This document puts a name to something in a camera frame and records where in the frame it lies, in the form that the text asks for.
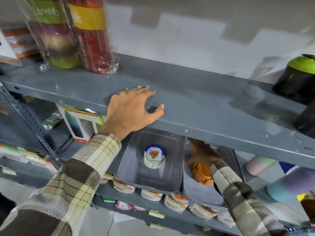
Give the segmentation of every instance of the gray plastic basket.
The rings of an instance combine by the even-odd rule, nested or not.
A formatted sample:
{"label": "gray plastic basket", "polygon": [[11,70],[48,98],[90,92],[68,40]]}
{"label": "gray plastic basket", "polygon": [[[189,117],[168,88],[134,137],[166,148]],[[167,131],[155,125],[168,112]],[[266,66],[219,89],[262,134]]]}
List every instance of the gray plastic basket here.
{"label": "gray plastic basket", "polygon": [[[150,169],[143,162],[144,150],[150,145],[159,145],[165,151],[163,163],[157,169]],[[180,189],[183,162],[183,136],[146,127],[133,134],[117,174],[126,184],[171,194]]]}
{"label": "gray plastic basket", "polygon": [[[223,160],[235,171],[235,173],[243,179],[240,166],[236,159],[236,154],[233,149],[213,145],[208,143],[211,148],[223,158]],[[184,144],[185,160],[192,157],[190,143],[185,138]],[[223,197],[215,190],[214,184],[202,185],[195,181],[191,174],[192,166],[184,165],[183,170],[183,195],[191,203],[195,203],[201,206],[207,206],[216,208],[219,210],[228,210],[224,202]]]}

